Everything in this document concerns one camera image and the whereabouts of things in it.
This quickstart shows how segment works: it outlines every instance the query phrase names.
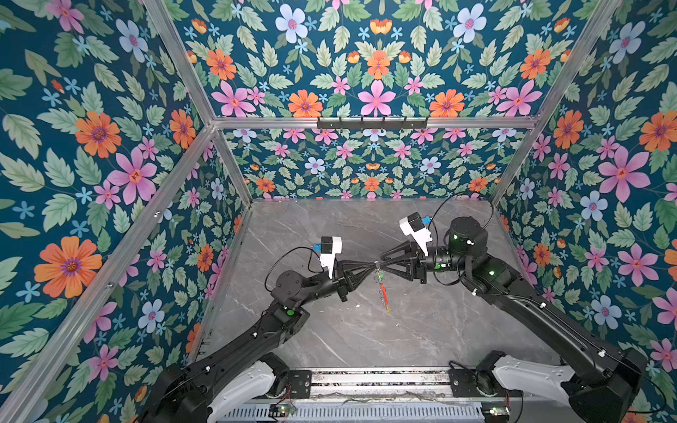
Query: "aluminum frame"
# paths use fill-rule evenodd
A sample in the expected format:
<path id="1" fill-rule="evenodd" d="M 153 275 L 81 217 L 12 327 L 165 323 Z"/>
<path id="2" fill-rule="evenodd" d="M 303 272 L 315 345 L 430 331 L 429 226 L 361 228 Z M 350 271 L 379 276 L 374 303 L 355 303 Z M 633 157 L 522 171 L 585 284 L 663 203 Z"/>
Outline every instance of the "aluminum frame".
<path id="1" fill-rule="evenodd" d="M 517 172 L 522 167 L 524 160 L 529 155 L 533 144 L 538 140 L 538 137 L 543 133 L 550 117 L 559 106 L 564 94 L 567 92 L 573 79 L 583 66 L 583 62 L 588 57 L 592 48 L 597 44 L 602 31 L 609 24 L 612 15 L 616 9 L 621 5 L 622 0 L 600 0 L 592 11 L 590 19 L 583 27 L 583 31 L 576 39 L 576 43 L 571 49 L 571 55 L 562 67 L 562 71 L 554 85 L 548 91 L 546 98 L 541 103 L 538 112 L 536 113 L 536 126 L 530 130 L 522 139 L 522 143 L 517 148 L 515 154 L 506 170 L 501 175 L 501 182 L 498 183 L 496 189 L 492 193 L 489 201 L 493 202 L 498 207 L 499 202 L 503 198 L 508 186 L 515 179 Z"/>
<path id="2" fill-rule="evenodd" d="M 158 216 L 167 209 L 177 190 L 193 170 L 194 163 L 208 146 L 213 133 L 212 127 L 204 128 L 183 153 L 66 319 L 49 338 L 35 362 L 26 371 L 21 383 L 0 407 L 0 422 L 25 423 L 28 420 L 33 409 L 44 398 L 76 347 L 80 345 L 85 332 L 99 315 L 133 257 L 143 247 L 157 224 Z"/>

